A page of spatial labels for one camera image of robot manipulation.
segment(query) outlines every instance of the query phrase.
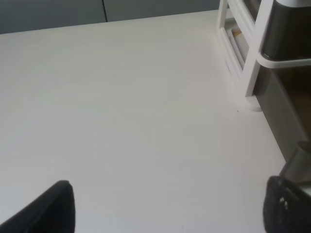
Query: shelf leg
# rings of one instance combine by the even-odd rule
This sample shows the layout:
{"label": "shelf leg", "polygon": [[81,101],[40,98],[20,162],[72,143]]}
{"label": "shelf leg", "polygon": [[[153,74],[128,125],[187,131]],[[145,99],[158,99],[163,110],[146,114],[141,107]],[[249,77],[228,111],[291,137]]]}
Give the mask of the shelf leg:
{"label": "shelf leg", "polygon": [[258,52],[261,51],[267,31],[273,0],[262,0],[255,22],[254,34],[249,44],[249,51],[242,73],[242,92],[246,97],[253,95],[260,64],[257,62]]}
{"label": "shelf leg", "polygon": [[227,14],[228,1],[220,0],[219,11],[217,17],[217,30],[225,26],[225,17]]}

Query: gray wall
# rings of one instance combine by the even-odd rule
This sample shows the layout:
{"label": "gray wall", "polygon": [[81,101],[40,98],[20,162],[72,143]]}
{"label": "gray wall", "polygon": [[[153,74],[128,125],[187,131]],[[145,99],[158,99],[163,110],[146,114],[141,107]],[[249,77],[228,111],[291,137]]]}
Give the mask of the gray wall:
{"label": "gray wall", "polygon": [[100,22],[102,0],[0,0],[0,33]]}
{"label": "gray wall", "polygon": [[216,10],[219,0],[104,0],[110,21]]}

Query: desk surface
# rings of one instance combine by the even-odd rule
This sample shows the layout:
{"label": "desk surface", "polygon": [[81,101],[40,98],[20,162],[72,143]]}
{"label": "desk surface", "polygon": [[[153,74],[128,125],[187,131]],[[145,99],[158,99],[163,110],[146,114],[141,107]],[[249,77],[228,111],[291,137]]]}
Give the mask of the desk surface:
{"label": "desk surface", "polygon": [[77,233],[262,233],[284,159],[235,101],[217,11],[0,35],[0,222],[54,182]]}

